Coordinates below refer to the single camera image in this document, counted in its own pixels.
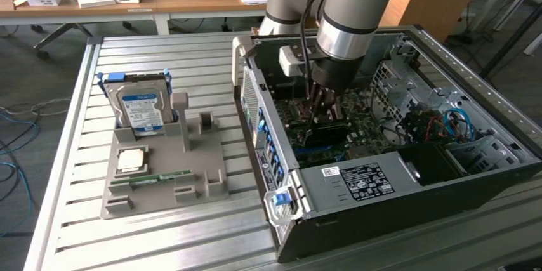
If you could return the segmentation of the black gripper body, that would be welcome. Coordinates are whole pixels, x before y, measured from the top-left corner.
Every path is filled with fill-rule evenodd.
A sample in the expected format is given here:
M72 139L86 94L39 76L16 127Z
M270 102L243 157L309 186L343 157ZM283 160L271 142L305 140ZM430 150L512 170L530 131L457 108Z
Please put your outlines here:
M319 58L314 62L311 79L322 87L343 93L354 81L362 62L363 58L355 60Z

